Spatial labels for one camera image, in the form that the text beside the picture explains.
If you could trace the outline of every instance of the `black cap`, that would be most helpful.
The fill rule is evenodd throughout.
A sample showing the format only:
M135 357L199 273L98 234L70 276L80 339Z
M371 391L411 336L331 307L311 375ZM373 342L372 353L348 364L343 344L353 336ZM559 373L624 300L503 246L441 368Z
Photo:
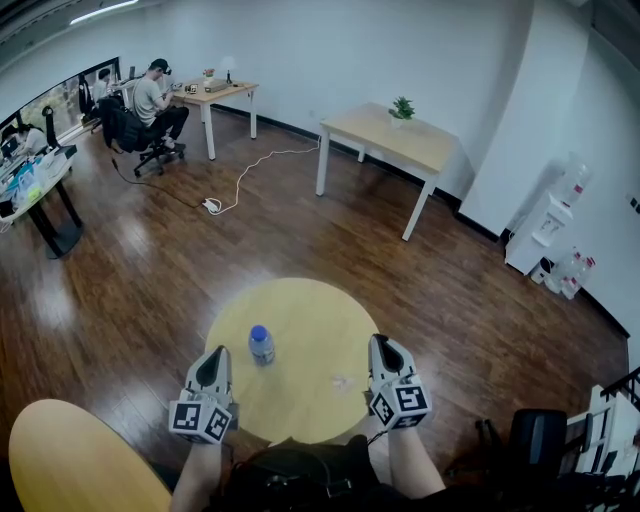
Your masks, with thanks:
M163 73L166 73L167 69L169 69L169 63L164 59L156 59L149 66L149 69L158 69L158 68L160 68Z

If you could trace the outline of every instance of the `black cable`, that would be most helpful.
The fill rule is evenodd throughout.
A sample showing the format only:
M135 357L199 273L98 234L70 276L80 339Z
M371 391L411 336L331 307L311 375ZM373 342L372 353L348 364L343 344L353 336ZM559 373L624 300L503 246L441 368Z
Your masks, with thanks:
M380 439L386 433L387 433L386 430L378 432L375 436L373 436L371 439L367 441L367 446L371 446L373 443L375 443L378 439Z
M144 183L142 181L131 181L128 180L127 178L125 178L122 173L120 172L120 169L118 168L118 164L116 163L115 158L111 158L111 163L113 164L113 167L115 168L115 170L118 172L118 175L127 183L130 183L131 185L144 185L145 187L150 187L150 188L155 188L156 190L160 190L161 192L164 192L165 194L167 194L169 197L175 199L176 201L178 201L179 203L182 203L183 205L185 205L188 208L191 208L192 210L195 210L196 208L199 208L200 206L202 206L202 203L198 203L195 206L191 205L189 203L184 202L182 199L180 199L179 197L174 196L171 192L169 192L168 190L165 190L162 187L158 187L157 185L153 185L151 183Z

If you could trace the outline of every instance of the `plastic bottle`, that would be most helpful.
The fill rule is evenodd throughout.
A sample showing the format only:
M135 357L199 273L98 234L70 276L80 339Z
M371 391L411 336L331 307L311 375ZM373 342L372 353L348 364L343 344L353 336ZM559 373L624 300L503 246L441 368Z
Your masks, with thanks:
M581 255L573 248L573 253L566 255L551 269L551 275L545 277L544 283L553 293L560 293L566 280L571 280L578 273Z
M551 194L566 206L573 206L591 179L591 170L573 152L569 153L569 160L563 175L551 189Z
M596 261L593 258L584 258L580 261L579 269L575 276L571 277L569 280L563 282L562 285L562 294L567 299L573 299L580 291L585 283L589 280L589 275L591 274L591 270L595 266Z
M262 325L255 325L249 333L249 350L258 366L271 364L276 357L276 349L269 331Z

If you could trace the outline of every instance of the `wooden desk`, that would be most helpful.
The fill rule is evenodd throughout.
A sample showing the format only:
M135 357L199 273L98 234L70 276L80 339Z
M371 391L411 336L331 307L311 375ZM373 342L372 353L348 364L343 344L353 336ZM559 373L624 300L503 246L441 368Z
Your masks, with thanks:
M184 92L184 87L191 84L198 84L198 92L196 94L187 94ZM251 111L251 138L256 138L256 107L254 100L255 90L258 84L250 84L247 82L234 82L238 87L227 87L226 89L218 92L208 93L204 91L204 78L197 80L191 80L185 82L182 91L177 91L174 94L174 98L182 100L185 103L192 103L194 105L200 105L200 115L202 122L204 123L205 133L207 136L207 148L209 150L209 159L215 160L216 149L213 142L213 125L211 124L211 105L217 103L223 98L233 96L242 92L246 92L249 95L250 111Z
M41 400L16 419L11 477L26 512L166 512L171 495L129 445L88 412Z
M251 327L271 332L276 359L258 367ZM317 443L367 415L368 343L378 328L346 293L310 279L276 279L242 293L216 318L206 350L231 352L240 426L265 440Z
M49 246L46 254L47 258L50 260L61 258L71 251L76 243L78 243L78 240L80 240L84 230L82 220L73 207L71 199L69 199L67 191L61 181L62 178L71 170L72 163L73 156L70 159L67 159L64 154L57 155L51 164L51 169L55 174L49 179L49 183L42 190L40 196L35 201L31 201L30 203L23 205L18 209L18 211L14 212L13 215L0 217L0 222L8 224L20 218L25 213L29 213L29 217L31 217L31 220L38 228L38 231L40 231L42 238L44 238L44 241L47 242L47 245ZM53 227L51 221L47 217L47 214L42 209L42 206L40 206L40 201L54 187L58 191L60 199L62 199L62 203L66 207L70 217L69 221L64 222L58 226L58 228Z
M322 142L317 195L324 194L331 134L362 144L358 161L364 160L366 148L376 149L408 165L404 170L424 181L420 198L402 235L404 240L409 240L427 197L435 189L438 175L458 149L457 137L419 120L408 121L401 128L392 128L388 108L375 103L367 103L341 116L322 121L320 125Z

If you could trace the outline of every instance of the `ceiling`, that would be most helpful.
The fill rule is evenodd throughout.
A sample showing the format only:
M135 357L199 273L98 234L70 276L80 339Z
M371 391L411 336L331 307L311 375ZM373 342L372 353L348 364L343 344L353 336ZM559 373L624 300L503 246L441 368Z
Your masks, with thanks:
M68 30L69 22L74 18L123 1L0 0L0 69L25 51ZM162 0L139 0L137 4L113 11L113 14L147 7L159 1Z

